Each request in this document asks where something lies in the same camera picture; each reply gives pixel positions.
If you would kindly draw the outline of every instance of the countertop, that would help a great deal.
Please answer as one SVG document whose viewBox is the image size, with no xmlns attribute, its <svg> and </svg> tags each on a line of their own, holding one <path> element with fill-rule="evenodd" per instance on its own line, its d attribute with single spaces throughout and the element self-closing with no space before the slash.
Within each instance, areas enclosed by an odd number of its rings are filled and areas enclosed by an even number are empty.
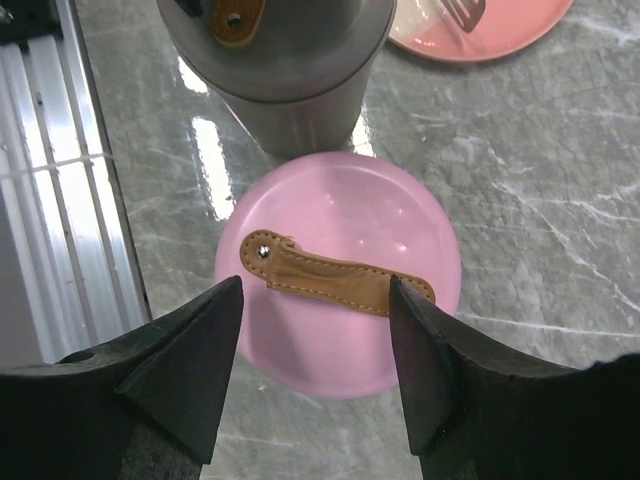
<svg viewBox="0 0 640 480">
<path fill-rule="evenodd" d="M 158 316 L 211 286 L 233 206 L 279 161 L 179 60 L 153 0 L 78 9 Z M 442 65 L 387 44 L 352 138 L 420 179 L 451 218 L 459 318 L 565 365 L 640 351 L 639 32 L 634 0 L 577 0 L 500 61 Z M 397 389 L 309 398 L 238 356 L 202 478 L 421 477 Z"/>
</svg>

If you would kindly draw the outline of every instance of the leather handle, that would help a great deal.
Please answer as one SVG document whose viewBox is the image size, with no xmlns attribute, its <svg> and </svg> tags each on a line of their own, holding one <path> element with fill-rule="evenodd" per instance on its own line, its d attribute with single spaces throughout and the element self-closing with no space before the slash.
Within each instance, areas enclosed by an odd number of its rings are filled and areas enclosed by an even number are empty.
<svg viewBox="0 0 640 480">
<path fill-rule="evenodd" d="M 248 235 L 240 260 L 267 287 L 346 305 L 355 310 L 389 316 L 389 286 L 396 275 L 433 303 L 435 292 L 425 280 L 363 263 L 320 257 L 296 248 L 295 242 L 268 230 Z"/>
<path fill-rule="evenodd" d="M 227 47 L 247 45 L 262 19 L 266 0 L 216 0 L 213 33 Z"/>
</svg>

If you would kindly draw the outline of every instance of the metal grate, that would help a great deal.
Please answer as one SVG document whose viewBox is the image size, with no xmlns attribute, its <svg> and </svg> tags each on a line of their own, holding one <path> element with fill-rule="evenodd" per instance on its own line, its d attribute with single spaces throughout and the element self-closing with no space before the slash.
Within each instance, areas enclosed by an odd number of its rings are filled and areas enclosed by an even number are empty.
<svg viewBox="0 0 640 480">
<path fill-rule="evenodd" d="M 75 12 L 57 5 L 62 38 L 0 48 L 0 186 L 13 239 L 0 249 L 18 258 L 32 315 L 2 321 L 32 321 L 49 362 L 149 319 Z"/>
</svg>

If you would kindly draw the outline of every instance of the gray canister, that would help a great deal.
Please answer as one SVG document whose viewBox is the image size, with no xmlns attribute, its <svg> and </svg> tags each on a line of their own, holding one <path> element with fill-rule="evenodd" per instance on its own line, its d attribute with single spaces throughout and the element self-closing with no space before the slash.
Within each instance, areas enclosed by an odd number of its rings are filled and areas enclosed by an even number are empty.
<svg viewBox="0 0 640 480">
<path fill-rule="evenodd" d="M 216 0 L 202 0 L 201 15 L 176 0 L 157 1 L 184 60 L 265 151 L 284 158 L 333 150 L 349 137 L 396 6 L 266 0 L 252 40 L 228 47 L 212 31 Z"/>
</svg>

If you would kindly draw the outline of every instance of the plate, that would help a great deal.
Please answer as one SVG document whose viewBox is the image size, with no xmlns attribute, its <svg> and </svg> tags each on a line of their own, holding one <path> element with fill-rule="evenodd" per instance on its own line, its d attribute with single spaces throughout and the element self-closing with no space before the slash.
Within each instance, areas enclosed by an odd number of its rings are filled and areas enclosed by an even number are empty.
<svg viewBox="0 0 640 480">
<path fill-rule="evenodd" d="M 244 238 L 259 229 L 292 236 L 309 253 L 424 278 L 438 306 L 455 313 L 458 244 L 446 214 L 419 181 L 388 161 L 350 153 L 286 163 L 236 206 L 218 245 L 215 281 L 242 277 L 238 350 L 292 390 L 346 399 L 397 384 L 389 320 L 267 289 L 239 257 Z"/>
<path fill-rule="evenodd" d="M 479 62 L 535 42 L 558 23 L 573 0 L 486 0 L 485 13 L 470 34 L 442 13 L 444 7 L 437 2 L 398 0 L 391 41 L 434 60 Z"/>
</svg>

